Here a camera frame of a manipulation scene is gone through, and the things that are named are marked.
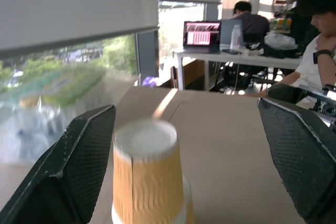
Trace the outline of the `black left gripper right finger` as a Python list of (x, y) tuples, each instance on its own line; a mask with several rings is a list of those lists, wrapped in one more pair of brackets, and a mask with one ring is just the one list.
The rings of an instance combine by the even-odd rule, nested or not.
[(335, 223), (335, 133), (312, 111), (274, 99), (257, 103), (270, 153), (306, 223)]

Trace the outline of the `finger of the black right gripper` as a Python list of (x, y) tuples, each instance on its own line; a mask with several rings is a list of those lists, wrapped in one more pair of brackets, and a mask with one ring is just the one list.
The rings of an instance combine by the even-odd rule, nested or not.
[(266, 91), (266, 98), (291, 104), (314, 103), (314, 98), (309, 98), (307, 90), (285, 84), (271, 86)]

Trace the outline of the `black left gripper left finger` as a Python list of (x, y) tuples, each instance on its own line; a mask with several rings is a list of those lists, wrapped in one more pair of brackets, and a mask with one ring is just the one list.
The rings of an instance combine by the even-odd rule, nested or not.
[(106, 174), (116, 107), (74, 118), (1, 210), (1, 223), (89, 223)]

